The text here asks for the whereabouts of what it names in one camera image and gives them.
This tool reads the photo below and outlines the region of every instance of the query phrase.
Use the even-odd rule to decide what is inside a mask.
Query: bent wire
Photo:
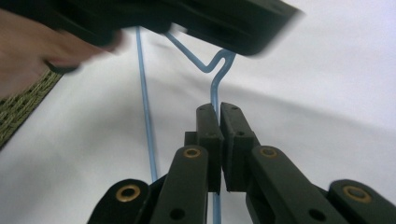
[[[210,102],[213,105],[216,116],[219,119],[219,84],[227,72],[230,70],[233,65],[233,60],[235,59],[235,53],[222,49],[220,50],[212,61],[208,65],[204,65],[189,49],[187,49],[183,44],[181,44],[176,38],[174,38],[171,34],[166,33],[165,36],[178,48],[180,49],[187,58],[190,59],[202,72],[210,73],[216,66],[219,64],[221,59],[225,60],[224,65],[220,68],[218,73],[213,78],[211,87],[210,87]],[[221,199],[220,195],[217,193],[213,194],[213,223],[220,224],[221,223]]]
[[[205,65],[189,49],[187,49],[183,44],[181,44],[174,36],[172,36],[169,33],[166,33],[165,36],[204,73],[212,72],[219,64],[221,59],[225,60],[224,65],[220,68],[218,73],[213,78],[210,88],[210,103],[215,108],[216,115],[219,118],[219,84],[221,80],[224,78],[224,76],[227,74],[227,72],[230,70],[231,66],[233,65],[233,60],[235,59],[236,54],[227,49],[221,49],[215,55],[215,57],[213,57],[212,61],[208,65]]]
[[[143,62],[142,41],[140,38],[139,27],[136,27],[136,44],[137,44],[137,55],[139,58],[140,84],[142,86],[143,109],[145,112],[146,136],[148,139],[149,166],[151,171],[151,181],[154,182],[158,179],[157,164],[155,161],[154,140],[152,134],[151,117],[149,112],[149,94],[148,94],[148,88],[146,82],[145,65]]]

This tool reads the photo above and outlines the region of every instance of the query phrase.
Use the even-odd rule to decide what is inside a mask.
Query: black clamp
[[[261,146],[242,110],[221,104],[197,111],[196,132],[169,173],[151,185],[123,180],[96,205],[88,223],[206,223],[208,192],[219,192],[221,167],[228,191],[247,194],[253,223],[396,223],[396,207],[362,183],[338,180],[329,191],[309,182],[275,147]]]

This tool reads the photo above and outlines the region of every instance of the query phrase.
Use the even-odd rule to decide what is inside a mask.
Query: rivet
[[[343,192],[350,199],[360,203],[370,203],[372,200],[372,197],[367,191],[355,186],[345,186],[343,187]]]

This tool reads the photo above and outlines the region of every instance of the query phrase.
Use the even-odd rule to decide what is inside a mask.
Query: hand
[[[101,49],[67,32],[0,9],[0,98],[20,93],[48,69],[44,61],[59,67],[77,67],[121,40],[118,34],[109,47]]]

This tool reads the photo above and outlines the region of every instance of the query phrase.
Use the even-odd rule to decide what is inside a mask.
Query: hole
[[[133,201],[140,195],[140,188],[137,185],[126,185],[117,190],[116,198],[122,203]]]
[[[134,191],[134,189],[125,189],[122,191],[121,195],[124,197],[131,197],[135,193],[136,193],[136,191]]]
[[[171,211],[170,216],[173,220],[181,220],[184,216],[186,216],[186,213],[183,209],[175,208]]]
[[[197,151],[196,150],[187,150],[187,155],[189,155],[189,156],[195,156],[196,154],[197,154]]]
[[[326,216],[317,209],[309,210],[309,216],[311,216],[314,220],[317,221],[326,221]]]

